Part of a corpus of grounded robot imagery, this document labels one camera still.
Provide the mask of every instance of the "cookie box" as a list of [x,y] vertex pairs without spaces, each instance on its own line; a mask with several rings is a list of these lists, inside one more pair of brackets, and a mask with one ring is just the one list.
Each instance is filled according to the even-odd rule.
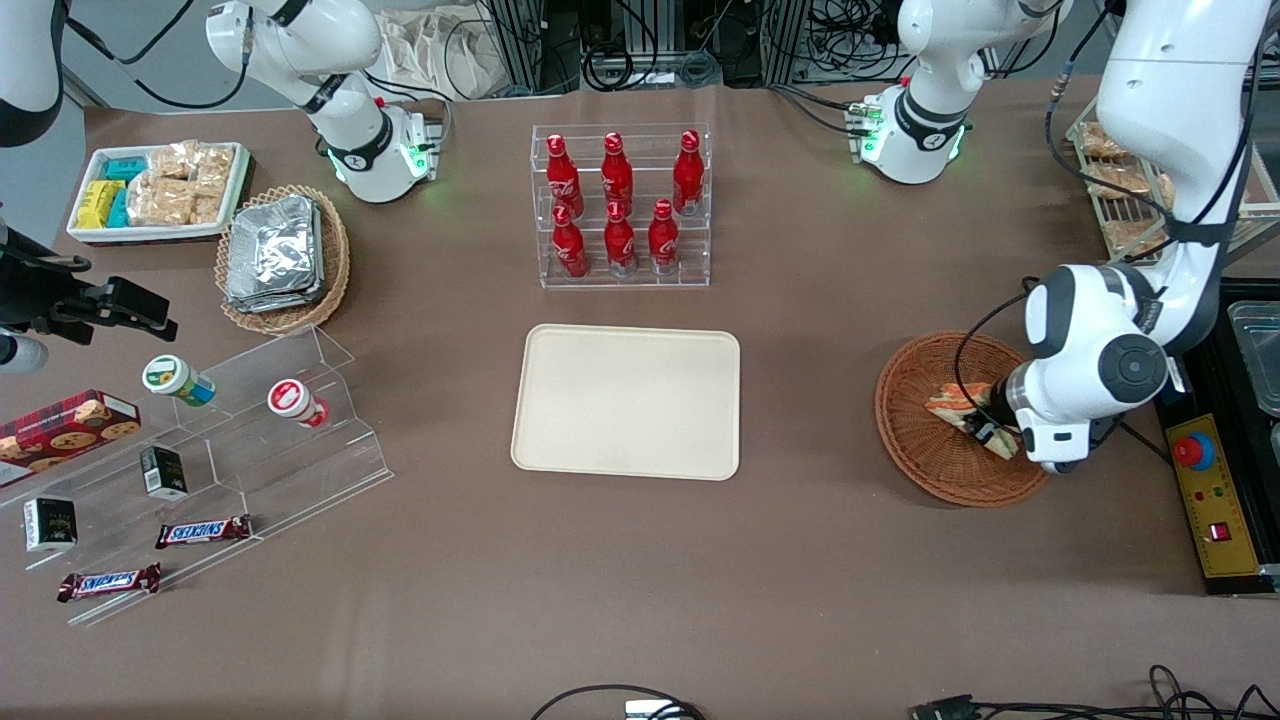
[[84,168],[84,177],[81,178],[79,190],[76,191],[76,201],[72,204],[70,214],[67,218],[67,234],[95,247],[110,247],[119,245],[161,245],[169,242],[197,242],[214,241],[221,236],[223,228],[230,224],[236,208],[239,206],[241,195],[246,190],[246,177],[250,170],[250,152],[239,142],[206,142],[214,147],[232,147],[236,158],[232,160],[232,172],[223,192],[221,209],[218,219],[212,223],[197,225],[155,225],[155,227],[128,227],[128,228],[78,228],[76,227],[76,211],[84,202],[84,193],[88,183],[102,179],[102,168],[108,160],[122,158],[145,158],[147,152],[165,147],[164,145],[138,145],[134,147],[104,147],[95,150]]
[[0,425],[0,487],[138,432],[136,405],[86,389]]

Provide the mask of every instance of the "emergency stop button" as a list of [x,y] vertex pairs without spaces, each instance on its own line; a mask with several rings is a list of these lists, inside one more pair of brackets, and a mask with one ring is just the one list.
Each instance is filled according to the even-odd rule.
[[1174,460],[1184,468],[1196,471],[1208,470],[1216,459],[1213,441],[1204,433],[1190,433],[1174,441]]

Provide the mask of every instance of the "white tray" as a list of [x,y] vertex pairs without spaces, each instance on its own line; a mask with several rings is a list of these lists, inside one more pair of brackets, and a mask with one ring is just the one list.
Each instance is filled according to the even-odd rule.
[[727,480],[740,356],[724,332],[538,325],[525,340],[511,459],[548,473]]
[[197,240],[218,240],[223,228],[230,224],[236,206],[239,205],[241,190],[244,186],[244,176],[248,173],[250,154],[239,142],[206,142],[211,147],[232,147],[236,158],[232,160],[232,173],[227,181],[227,190],[223,191],[223,206],[218,211],[218,220],[201,223],[198,225],[163,225],[163,227],[129,227],[129,228],[77,228],[76,213],[81,202],[84,201],[84,191],[88,183],[101,179],[102,165],[108,160],[119,158],[146,156],[152,150],[165,147],[164,145],[137,145],[133,147],[104,147],[95,150],[88,159],[88,168],[81,178],[79,190],[76,191],[76,202],[72,205],[70,217],[67,218],[67,234],[92,246],[133,245],[133,243],[160,243],[160,242],[192,242]]

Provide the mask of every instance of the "snickers bar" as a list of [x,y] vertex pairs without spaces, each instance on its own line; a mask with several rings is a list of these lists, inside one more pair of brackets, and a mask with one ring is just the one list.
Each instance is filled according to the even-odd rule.
[[160,538],[156,539],[156,550],[166,548],[170,544],[243,539],[252,533],[253,528],[250,524],[248,515],[223,518],[221,520],[205,520],[204,523],[187,523],[186,525],[160,525]]
[[72,573],[58,588],[58,602],[70,602],[84,600],[99,594],[111,594],[116,592],[147,591],[154,593],[160,589],[160,564],[150,565],[142,570],[129,570],[128,573],[108,573],[105,575],[81,575]]

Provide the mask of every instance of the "red button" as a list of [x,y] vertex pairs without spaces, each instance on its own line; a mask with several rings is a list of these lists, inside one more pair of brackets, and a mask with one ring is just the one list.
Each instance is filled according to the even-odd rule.
[[1174,442],[1174,459],[1190,468],[1204,459],[1204,447],[1196,438],[1180,438]]

